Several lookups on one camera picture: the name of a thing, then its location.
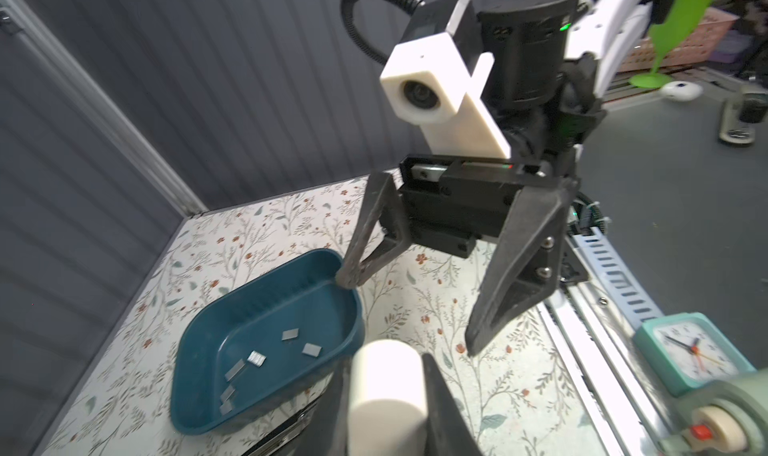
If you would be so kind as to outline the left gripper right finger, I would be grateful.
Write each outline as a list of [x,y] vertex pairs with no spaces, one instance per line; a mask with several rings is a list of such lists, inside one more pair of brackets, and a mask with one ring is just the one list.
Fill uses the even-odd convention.
[[425,455],[481,456],[439,366],[431,354],[421,355],[427,397]]

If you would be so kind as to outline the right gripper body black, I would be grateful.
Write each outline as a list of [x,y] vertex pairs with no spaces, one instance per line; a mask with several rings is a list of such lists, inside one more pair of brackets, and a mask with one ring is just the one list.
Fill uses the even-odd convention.
[[413,242],[462,258],[482,237],[514,254],[555,239],[579,189],[545,161],[410,155],[399,169]]

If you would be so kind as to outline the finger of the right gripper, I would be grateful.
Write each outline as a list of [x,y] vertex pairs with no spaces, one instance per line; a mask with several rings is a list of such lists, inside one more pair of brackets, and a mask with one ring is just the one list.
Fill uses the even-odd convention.
[[411,244],[408,214],[393,176],[373,172],[336,283],[346,289],[362,286]]
[[512,201],[465,330],[477,356],[513,319],[552,295],[560,281],[569,208],[579,181],[525,186]]

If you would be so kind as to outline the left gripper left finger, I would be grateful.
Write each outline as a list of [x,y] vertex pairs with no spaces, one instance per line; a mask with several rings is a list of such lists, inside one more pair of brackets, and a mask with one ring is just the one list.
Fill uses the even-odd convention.
[[345,359],[336,365],[308,425],[298,438],[294,455],[347,454],[350,387],[351,360]]

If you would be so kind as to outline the black stapler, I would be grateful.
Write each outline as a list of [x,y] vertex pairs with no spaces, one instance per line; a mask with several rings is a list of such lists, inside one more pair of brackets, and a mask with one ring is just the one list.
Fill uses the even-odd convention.
[[291,455],[296,447],[295,440],[301,436],[309,425],[316,411],[319,398],[288,418],[268,433],[254,446],[243,453],[243,456],[272,456]]

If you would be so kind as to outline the teal plastic tray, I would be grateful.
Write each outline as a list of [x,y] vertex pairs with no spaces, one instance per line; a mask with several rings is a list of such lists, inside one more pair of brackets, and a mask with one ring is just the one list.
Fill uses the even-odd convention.
[[181,336],[170,419],[184,435],[237,432],[332,373],[365,339],[342,257],[298,256],[205,306]]

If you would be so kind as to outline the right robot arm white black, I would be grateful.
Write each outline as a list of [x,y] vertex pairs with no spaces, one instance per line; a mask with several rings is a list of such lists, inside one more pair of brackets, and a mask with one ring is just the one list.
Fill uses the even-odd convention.
[[341,0],[352,42],[429,147],[372,173],[336,275],[356,288],[418,244],[496,248],[465,331],[470,354],[560,285],[578,149],[622,60],[674,0]]

